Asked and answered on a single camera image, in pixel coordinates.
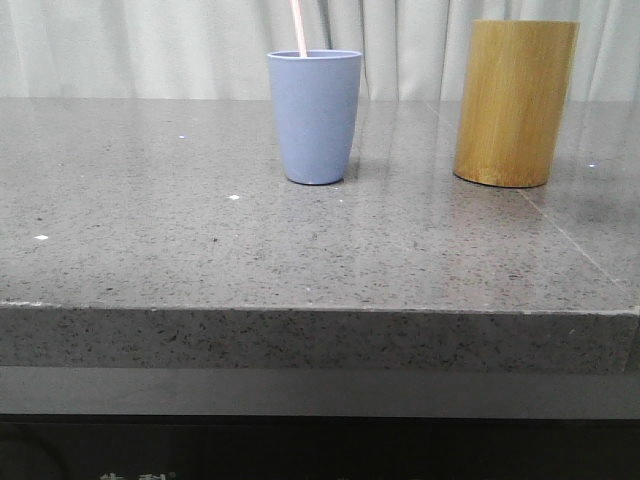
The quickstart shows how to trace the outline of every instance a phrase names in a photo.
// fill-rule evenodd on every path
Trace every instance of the bamboo container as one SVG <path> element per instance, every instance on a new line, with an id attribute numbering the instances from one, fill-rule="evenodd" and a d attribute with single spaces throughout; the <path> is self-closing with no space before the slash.
<path id="1" fill-rule="evenodd" d="M 578 23 L 474 21 L 454 173 L 472 182 L 547 182 Z"/>

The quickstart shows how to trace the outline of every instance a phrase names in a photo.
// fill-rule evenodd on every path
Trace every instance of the gray countertop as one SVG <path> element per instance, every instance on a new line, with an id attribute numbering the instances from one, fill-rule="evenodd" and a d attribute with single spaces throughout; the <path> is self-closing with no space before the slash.
<path id="1" fill-rule="evenodd" d="M 637 313 L 628 104 L 572 105 L 530 190 L 452 175 L 457 105 L 363 104 L 316 188 L 284 178 L 268 102 L 0 107 L 5 306 Z"/>
<path id="2" fill-rule="evenodd" d="M 308 187 L 268 102 L 1 99 L 0 365 L 638 371 L 638 105 L 534 189 L 453 176 L 458 111 L 362 103 Z"/>

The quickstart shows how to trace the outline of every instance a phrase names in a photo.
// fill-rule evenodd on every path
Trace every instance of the pink straw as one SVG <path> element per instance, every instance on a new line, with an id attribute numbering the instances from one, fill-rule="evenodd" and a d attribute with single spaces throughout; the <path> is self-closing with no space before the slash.
<path id="1" fill-rule="evenodd" d="M 298 41 L 298 51 L 301 57 L 307 56 L 307 44 L 304 41 L 304 29 L 302 28 L 302 13 L 300 10 L 300 0 L 291 0 L 291 12 L 293 13 L 293 24 L 296 28 L 296 40 Z"/>

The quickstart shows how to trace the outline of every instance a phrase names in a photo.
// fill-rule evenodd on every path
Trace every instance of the blue cup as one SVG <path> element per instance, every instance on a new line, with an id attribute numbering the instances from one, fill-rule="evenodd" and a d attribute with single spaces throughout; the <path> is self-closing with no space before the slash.
<path id="1" fill-rule="evenodd" d="M 271 101 L 287 178 L 305 185 L 342 180 L 358 110 L 362 53 L 268 54 Z"/>

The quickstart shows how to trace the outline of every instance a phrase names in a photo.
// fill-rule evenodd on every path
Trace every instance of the curtain fold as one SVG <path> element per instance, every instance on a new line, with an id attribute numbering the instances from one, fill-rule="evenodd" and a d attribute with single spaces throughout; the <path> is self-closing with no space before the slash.
<path id="1" fill-rule="evenodd" d="M 459 100 L 474 19 L 579 21 L 569 98 L 640 95 L 638 0 L 302 0 L 309 48 L 364 52 L 361 95 Z M 0 0 L 0 95 L 268 99 L 288 0 Z"/>

